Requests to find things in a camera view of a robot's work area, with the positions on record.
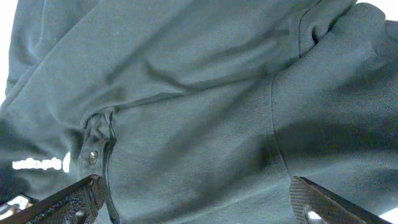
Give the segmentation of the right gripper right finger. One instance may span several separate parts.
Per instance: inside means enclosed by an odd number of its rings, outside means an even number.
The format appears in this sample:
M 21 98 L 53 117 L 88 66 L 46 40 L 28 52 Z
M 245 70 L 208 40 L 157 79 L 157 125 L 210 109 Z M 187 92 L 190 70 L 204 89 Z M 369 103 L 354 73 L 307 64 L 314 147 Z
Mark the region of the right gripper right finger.
M 391 224 L 304 177 L 292 177 L 289 198 L 301 224 Z

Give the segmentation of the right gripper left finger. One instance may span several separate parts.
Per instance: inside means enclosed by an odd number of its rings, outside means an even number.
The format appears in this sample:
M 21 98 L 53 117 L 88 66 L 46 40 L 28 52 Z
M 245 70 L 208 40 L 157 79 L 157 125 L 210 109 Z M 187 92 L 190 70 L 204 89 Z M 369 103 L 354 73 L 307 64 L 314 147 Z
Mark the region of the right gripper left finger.
M 93 174 L 1 220 L 1 223 L 92 224 L 103 207 L 105 198 L 104 179 Z

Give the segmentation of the black polo shirt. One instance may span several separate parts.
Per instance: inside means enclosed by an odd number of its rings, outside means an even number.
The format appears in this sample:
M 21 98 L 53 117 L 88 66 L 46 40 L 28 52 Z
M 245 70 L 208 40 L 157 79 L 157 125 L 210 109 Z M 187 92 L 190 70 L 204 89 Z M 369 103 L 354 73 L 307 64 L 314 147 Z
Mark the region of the black polo shirt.
M 1 202 L 99 174 L 98 223 L 295 223 L 293 177 L 397 206 L 397 22 L 352 0 L 19 1 Z

